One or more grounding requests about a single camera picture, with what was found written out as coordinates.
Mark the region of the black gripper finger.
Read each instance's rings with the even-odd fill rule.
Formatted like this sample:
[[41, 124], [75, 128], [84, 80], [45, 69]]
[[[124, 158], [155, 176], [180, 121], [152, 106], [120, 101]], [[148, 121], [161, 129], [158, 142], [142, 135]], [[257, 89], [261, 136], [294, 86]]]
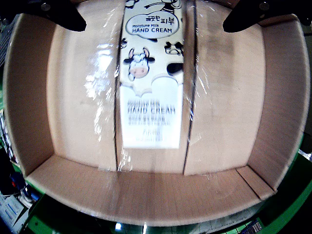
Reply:
[[17, 14], [48, 19], [71, 31], [82, 32], [86, 29], [86, 21], [69, 0], [17, 0], [14, 10]]
[[223, 22], [227, 33], [243, 31], [273, 17], [294, 14], [309, 26], [312, 23], [310, 0], [240, 0]]

